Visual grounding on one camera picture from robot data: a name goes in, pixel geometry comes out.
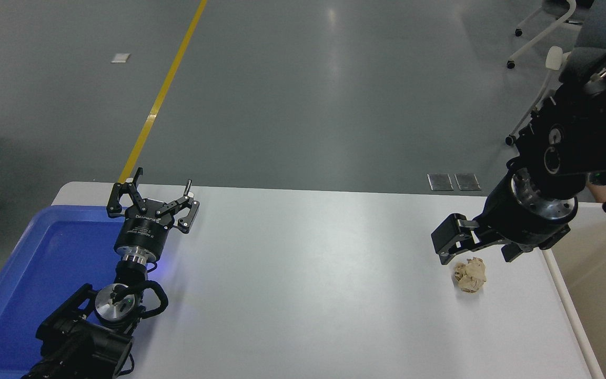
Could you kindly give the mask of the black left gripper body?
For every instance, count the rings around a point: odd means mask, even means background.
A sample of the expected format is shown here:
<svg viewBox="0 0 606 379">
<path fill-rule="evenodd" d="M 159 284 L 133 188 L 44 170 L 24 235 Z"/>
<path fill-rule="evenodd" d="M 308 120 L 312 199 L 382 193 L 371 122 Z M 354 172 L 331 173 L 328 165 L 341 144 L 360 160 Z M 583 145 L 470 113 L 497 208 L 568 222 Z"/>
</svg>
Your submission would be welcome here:
<svg viewBox="0 0 606 379">
<path fill-rule="evenodd" d="M 174 222 L 171 214 L 156 215 L 156 211 L 164 205 L 164 202 L 147 199 L 144 214 L 138 211 L 136 205 L 125 210 L 125 221 L 114 245 L 116 254 L 127 256 L 138 248 L 144 250 L 148 258 L 161 257 Z"/>
</svg>

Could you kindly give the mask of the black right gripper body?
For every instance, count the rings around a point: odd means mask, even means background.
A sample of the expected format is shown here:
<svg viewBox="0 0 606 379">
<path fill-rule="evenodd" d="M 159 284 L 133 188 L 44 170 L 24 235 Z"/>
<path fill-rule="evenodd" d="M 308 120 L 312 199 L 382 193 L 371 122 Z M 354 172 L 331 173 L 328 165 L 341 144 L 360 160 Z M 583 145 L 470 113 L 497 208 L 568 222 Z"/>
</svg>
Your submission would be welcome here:
<svg viewBox="0 0 606 379">
<path fill-rule="evenodd" d="M 569 233 L 578 211 L 576 197 L 546 197 L 527 171 L 510 171 L 476 219 L 513 243 L 549 249 Z"/>
</svg>

